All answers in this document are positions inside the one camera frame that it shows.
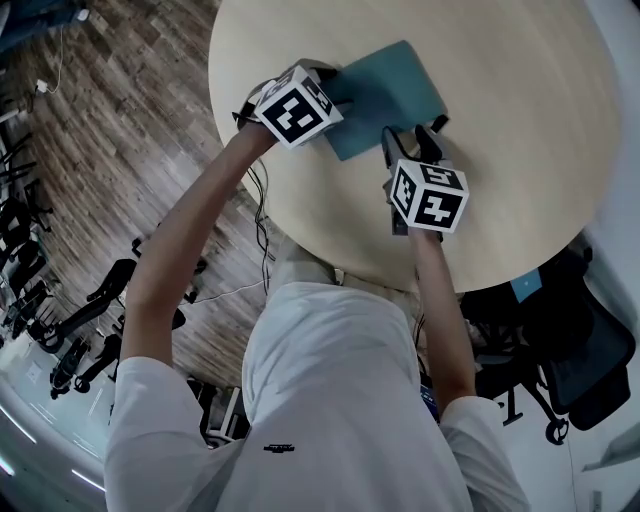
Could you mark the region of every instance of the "desk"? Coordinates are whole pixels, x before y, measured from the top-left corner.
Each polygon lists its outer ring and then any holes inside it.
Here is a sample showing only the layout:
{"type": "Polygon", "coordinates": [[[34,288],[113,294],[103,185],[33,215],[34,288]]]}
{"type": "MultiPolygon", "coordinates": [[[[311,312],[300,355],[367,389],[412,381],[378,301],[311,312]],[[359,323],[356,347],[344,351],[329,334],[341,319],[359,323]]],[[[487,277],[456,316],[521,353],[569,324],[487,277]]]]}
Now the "desk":
{"type": "MultiPolygon", "coordinates": [[[[209,54],[222,141],[249,90],[298,58],[344,66],[401,39],[448,108],[441,133],[469,182],[443,244],[456,290],[539,266],[595,215],[619,141],[613,66],[582,2],[225,0],[209,54]]],[[[391,235],[379,146],[340,162],[320,138],[278,145],[264,163],[267,213],[286,234],[360,278],[413,288],[408,240],[391,235]]]]}

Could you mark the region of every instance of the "hand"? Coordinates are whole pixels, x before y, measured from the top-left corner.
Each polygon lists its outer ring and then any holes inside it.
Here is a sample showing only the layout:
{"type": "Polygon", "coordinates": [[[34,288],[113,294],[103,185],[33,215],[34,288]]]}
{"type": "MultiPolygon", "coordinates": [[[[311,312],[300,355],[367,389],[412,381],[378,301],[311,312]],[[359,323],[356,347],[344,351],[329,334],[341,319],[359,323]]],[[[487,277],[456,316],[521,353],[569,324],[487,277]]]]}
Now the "hand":
{"type": "Polygon", "coordinates": [[[263,124],[248,122],[240,130],[241,137],[246,138],[255,158],[264,155],[278,140],[263,124]]]}

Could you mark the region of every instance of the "black chair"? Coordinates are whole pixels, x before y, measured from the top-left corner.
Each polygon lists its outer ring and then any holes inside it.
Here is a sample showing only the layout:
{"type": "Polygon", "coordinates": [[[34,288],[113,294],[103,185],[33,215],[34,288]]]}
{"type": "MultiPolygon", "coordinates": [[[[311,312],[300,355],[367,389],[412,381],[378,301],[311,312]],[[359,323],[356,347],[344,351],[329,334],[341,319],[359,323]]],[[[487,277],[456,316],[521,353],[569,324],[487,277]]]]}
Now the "black chair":
{"type": "Polygon", "coordinates": [[[11,336],[16,339],[36,316],[42,303],[51,297],[43,281],[39,281],[27,291],[21,299],[15,301],[7,311],[2,322],[3,327],[12,325],[11,336]]]}
{"type": "Polygon", "coordinates": [[[478,395],[494,399],[508,392],[508,424],[521,417],[513,388],[523,384],[549,418],[546,437],[556,445],[569,423],[592,428],[630,397],[626,365],[635,339],[585,285],[590,261],[590,249],[583,255],[565,249],[540,267],[542,288],[521,304],[509,284],[470,292],[461,304],[487,342],[474,349],[483,365],[478,395]],[[538,386],[548,390],[550,404],[538,386]],[[568,422],[556,416],[565,414],[568,422]]]}
{"type": "Polygon", "coordinates": [[[98,354],[95,362],[87,368],[87,370],[76,377],[74,387],[79,393],[88,393],[91,389],[91,382],[100,372],[104,370],[114,361],[120,358],[120,348],[122,347],[122,338],[117,334],[111,334],[104,340],[104,348],[98,354]]]}
{"type": "Polygon", "coordinates": [[[80,308],[66,320],[55,325],[52,335],[37,340],[42,349],[50,354],[55,354],[60,350],[67,336],[80,326],[104,313],[109,308],[111,301],[116,299],[125,289],[135,268],[136,262],[134,260],[117,260],[104,278],[104,281],[102,281],[100,287],[95,292],[87,295],[89,304],[80,308]]]}
{"type": "Polygon", "coordinates": [[[523,337],[544,373],[553,411],[588,430],[630,398],[626,366],[636,341],[582,280],[564,293],[551,287],[534,295],[523,337]]]}
{"type": "MultiPolygon", "coordinates": [[[[113,328],[118,334],[111,334],[107,336],[104,340],[104,348],[102,352],[98,354],[95,362],[87,368],[87,370],[80,376],[76,377],[75,380],[75,388],[79,393],[88,393],[91,389],[91,382],[100,375],[100,372],[103,371],[107,366],[109,366],[114,361],[120,361],[120,349],[122,347],[122,334],[124,331],[124,315],[118,318],[119,325],[114,324],[113,328]]],[[[173,320],[171,322],[171,329],[175,330],[182,327],[186,322],[184,314],[179,309],[176,309],[175,314],[173,315],[173,320]]],[[[118,371],[118,367],[116,366],[116,370],[114,372],[114,376],[112,380],[115,381],[115,375],[118,371]]]]}
{"type": "Polygon", "coordinates": [[[29,240],[30,227],[31,216],[27,205],[13,197],[7,199],[0,210],[0,237],[6,246],[0,251],[0,271],[11,253],[29,240]],[[10,228],[14,220],[17,226],[10,228]]]}
{"type": "Polygon", "coordinates": [[[24,187],[24,197],[27,201],[27,208],[29,208],[29,214],[31,215],[31,220],[35,222],[38,226],[42,228],[43,231],[47,233],[51,231],[49,226],[45,226],[42,222],[41,215],[50,215],[53,213],[53,208],[42,208],[38,204],[38,186],[40,185],[40,180],[35,179],[28,185],[24,187]]]}
{"type": "Polygon", "coordinates": [[[29,162],[19,166],[13,165],[13,159],[27,147],[27,141],[31,139],[31,137],[32,134],[29,132],[18,142],[16,142],[15,145],[10,146],[8,144],[7,152],[3,155],[0,155],[0,164],[4,169],[2,172],[0,172],[1,186],[11,184],[19,180],[20,178],[27,176],[31,172],[31,169],[36,166],[36,162],[29,162]]]}
{"type": "Polygon", "coordinates": [[[56,400],[59,395],[69,392],[71,379],[75,374],[80,361],[89,350],[89,345],[82,338],[77,338],[49,376],[51,383],[51,398],[56,400]]]}
{"type": "Polygon", "coordinates": [[[20,264],[9,277],[9,286],[13,290],[16,297],[20,296],[20,291],[25,285],[35,277],[47,264],[47,260],[40,252],[38,242],[27,240],[15,255],[15,258],[9,256],[9,260],[17,259],[20,264]]]}

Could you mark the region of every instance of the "blue sticker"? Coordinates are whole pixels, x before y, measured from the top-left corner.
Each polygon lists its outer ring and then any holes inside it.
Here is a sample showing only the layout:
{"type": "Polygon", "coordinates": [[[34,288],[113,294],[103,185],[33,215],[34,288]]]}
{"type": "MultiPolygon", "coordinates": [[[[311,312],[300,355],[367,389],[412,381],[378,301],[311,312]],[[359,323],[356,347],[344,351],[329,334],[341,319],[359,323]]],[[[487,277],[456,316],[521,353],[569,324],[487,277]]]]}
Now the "blue sticker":
{"type": "Polygon", "coordinates": [[[531,272],[514,279],[511,281],[511,288],[513,289],[513,293],[516,294],[518,302],[522,302],[533,292],[542,288],[540,272],[538,272],[538,269],[536,268],[531,272]]]}

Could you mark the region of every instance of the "floor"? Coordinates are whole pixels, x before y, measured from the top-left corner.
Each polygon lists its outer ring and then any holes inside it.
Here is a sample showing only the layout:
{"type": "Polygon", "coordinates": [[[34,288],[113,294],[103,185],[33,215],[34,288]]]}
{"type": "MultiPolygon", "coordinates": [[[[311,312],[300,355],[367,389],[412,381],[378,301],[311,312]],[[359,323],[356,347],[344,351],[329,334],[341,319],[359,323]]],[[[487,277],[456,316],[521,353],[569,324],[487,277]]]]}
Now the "floor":
{"type": "MultiPolygon", "coordinates": [[[[89,20],[64,29],[59,89],[21,119],[33,132],[36,174],[55,212],[43,236],[68,311],[83,305],[133,239],[149,235],[221,150],[211,112],[207,55],[219,2],[103,0],[89,20]]],[[[14,94],[58,79],[60,33],[12,54],[14,94]]],[[[261,280],[256,205],[241,187],[206,246],[198,299],[261,280]]],[[[184,305],[174,360],[215,384],[240,382],[248,336],[264,306],[261,286],[184,305]]],[[[101,327],[121,313],[113,307],[101,327]]],[[[99,337],[94,340],[100,344],[99,337]]]]}
{"type": "MultiPolygon", "coordinates": [[[[630,385],[638,389],[640,356],[636,356],[628,368],[630,385]]],[[[616,437],[631,429],[638,431],[640,411],[634,398],[589,431],[570,427],[565,443],[554,446],[544,437],[548,419],[540,406],[522,386],[518,386],[515,393],[516,408],[524,416],[505,427],[503,435],[509,460],[531,509],[540,512],[624,510],[640,491],[636,476],[640,471],[640,458],[592,470],[585,470],[585,466],[597,466],[616,437]],[[595,494],[600,495],[600,509],[594,507],[595,494]]],[[[506,401],[506,396],[498,400],[506,401]]]]}

